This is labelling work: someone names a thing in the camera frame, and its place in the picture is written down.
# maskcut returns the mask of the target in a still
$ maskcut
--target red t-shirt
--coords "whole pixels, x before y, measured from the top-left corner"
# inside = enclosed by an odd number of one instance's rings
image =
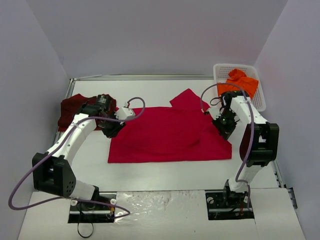
[[[201,111],[200,98],[187,89],[172,107],[147,107],[111,140],[108,163],[225,160],[232,145]],[[134,109],[139,114],[141,108]]]

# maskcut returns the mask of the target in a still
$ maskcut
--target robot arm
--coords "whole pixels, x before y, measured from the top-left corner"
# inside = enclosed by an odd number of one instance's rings
[[[251,109],[254,115],[253,143],[246,164],[242,169],[238,179],[245,180],[248,184],[254,179],[256,174],[269,162],[276,159],[279,138],[279,126],[276,123],[269,123],[263,118],[257,109],[251,103],[249,95],[246,95],[250,101]],[[241,160],[244,161],[248,150],[251,136],[251,113],[247,101],[242,91],[228,91],[221,95],[222,107],[210,107],[207,110],[213,120],[213,125],[219,130],[220,135],[227,140],[236,128],[237,116],[240,121],[246,125],[243,138],[240,144],[239,153]],[[224,190],[227,201],[238,201],[239,194],[246,194],[248,187],[243,181],[236,181],[238,171],[227,180]]]
[[[116,101],[109,95],[98,95],[96,103],[93,105],[84,104],[58,142],[46,153],[36,153],[33,157],[32,166],[35,166],[46,155],[52,153],[62,141],[65,141],[57,152],[34,170],[33,185],[35,189],[63,198],[101,201],[99,188],[77,180],[71,169],[71,164],[80,146],[87,136],[96,129],[97,125],[107,138],[113,138],[126,124],[89,119],[77,125],[79,121],[88,117],[128,120],[134,118],[135,113],[127,107],[121,107],[116,111]]]

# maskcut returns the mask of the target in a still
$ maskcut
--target white tabletop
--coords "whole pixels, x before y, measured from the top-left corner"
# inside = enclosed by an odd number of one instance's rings
[[[198,96],[214,84],[213,79],[197,80],[105,80],[76,81],[72,95],[92,97],[110,94],[122,105],[128,99],[142,97],[147,107],[170,107],[169,101],[186,89]],[[209,90],[204,100],[217,96]],[[130,107],[141,107],[133,101]],[[110,139],[101,131],[92,132],[77,152],[72,169],[78,180],[96,185],[101,191],[173,191],[222,189],[226,180],[239,168],[239,146],[245,127],[238,123],[229,141],[232,159],[157,163],[108,163]],[[261,170],[251,183],[252,188],[277,188],[271,164]]]
[[[51,198],[34,192],[30,204]],[[117,204],[132,214],[115,223],[96,223],[90,240],[304,240],[285,188],[253,189],[255,219],[208,220],[205,192],[118,192]],[[77,224],[67,223],[70,200],[28,209],[18,240],[80,240]],[[90,224],[81,224],[89,234]]]
[[[109,93],[119,103],[143,97],[147,107],[170,106],[169,100],[190,88],[197,95],[213,80],[77,81],[73,95]],[[211,91],[204,100],[214,96]],[[139,101],[132,107],[140,107]],[[92,132],[72,162],[77,179],[117,192],[117,204],[132,214],[115,223],[94,224],[91,240],[304,240],[285,188],[278,188],[272,166],[253,180],[251,203],[255,219],[209,221],[203,190],[222,189],[241,163],[239,144],[244,126],[230,138],[231,160],[108,164],[110,140]],[[51,198],[34,192],[30,204]],[[76,240],[77,224],[68,222],[70,200],[60,199],[28,209],[19,240]],[[81,224],[80,231],[90,230]]]

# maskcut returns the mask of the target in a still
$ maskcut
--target laundry basket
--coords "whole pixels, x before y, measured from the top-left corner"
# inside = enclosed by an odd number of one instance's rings
[[[228,64],[220,63],[213,66],[213,78],[217,83],[225,83],[229,78],[229,73],[233,69],[240,69],[245,72],[245,74],[253,79],[259,81],[258,88],[251,99],[253,106],[259,111],[262,112],[266,110],[266,101],[264,92],[260,84],[260,79],[257,73],[257,70],[253,66],[241,65],[241,64]]]

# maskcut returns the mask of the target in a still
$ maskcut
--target folded cloth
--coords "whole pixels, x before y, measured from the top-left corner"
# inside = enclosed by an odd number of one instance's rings
[[[88,104],[94,104],[97,100],[97,96],[85,97],[81,94],[74,95],[70,98],[64,99],[61,102],[61,116],[58,120],[58,131],[64,132],[72,123],[77,110],[86,102]]]
[[[254,97],[259,84],[258,80],[252,77],[247,77],[244,71],[237,68],[229,72],[229,76],[230,78],[226,81],[227,83],[236,84],[239,87],[242,87],[249,94],[251,99]],[[228,91],[239,91],[239,88],[226,84],[218,84],[217,87],[219,96]]]
[[[172,107],[147,107],[111,140],[108,163],[225,160],[232,145],[204,115],[200,98],[187,89],[170,101]],[[139,114],[141,108],[135,108]]]

